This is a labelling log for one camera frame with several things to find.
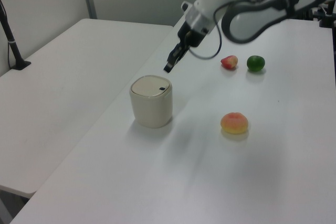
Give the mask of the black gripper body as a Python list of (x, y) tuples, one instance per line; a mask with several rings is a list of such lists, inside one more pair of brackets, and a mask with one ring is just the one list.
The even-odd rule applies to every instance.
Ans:
[(180, 39), (178, 47), (181, 48), (198, 47), (205, 38), (204, 34), (194, 31), (187, 22), (182, 24), (177, 36)]

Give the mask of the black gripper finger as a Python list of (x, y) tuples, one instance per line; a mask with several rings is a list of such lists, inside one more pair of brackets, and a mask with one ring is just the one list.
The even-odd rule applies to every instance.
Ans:
[[(176, 46), (175, 46), (175, 48), (176, 47), (178, 47), (178, 46), (182, 46), (183, 47), (183, 45), (181, 44), (181, 43), (178, 43)], [(171, 72), (171, 70), (174, 68), (174, 50), (175, 50), (175, 48), (170, 52), (170, 54), (169, 54), (169, 56), (168, 56), (168, 58), (167, 58), (167, 63), (166, 63), (166, 65), (165, 65), (165, 67), (164, 67), (164, 71), (165, 72), (167, 72), (167, 73), (170, 73)]]
[(178, 46), (174, 50), (174, 65), (176, 65), (188, 52), (189, 47)]

